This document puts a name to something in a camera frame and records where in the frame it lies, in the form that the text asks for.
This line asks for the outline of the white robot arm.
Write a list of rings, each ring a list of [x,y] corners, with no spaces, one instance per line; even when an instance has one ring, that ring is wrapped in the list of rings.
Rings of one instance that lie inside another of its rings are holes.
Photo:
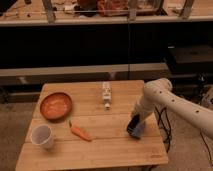
[[[141,138],[145,129],[145,120],[153,113],[156,104],[169,108],[213,139],[213,111],[173,94],[172,83],[167,78],[144,84],[142,96],[136,101],[131,121],[126,128],[130,136]]]

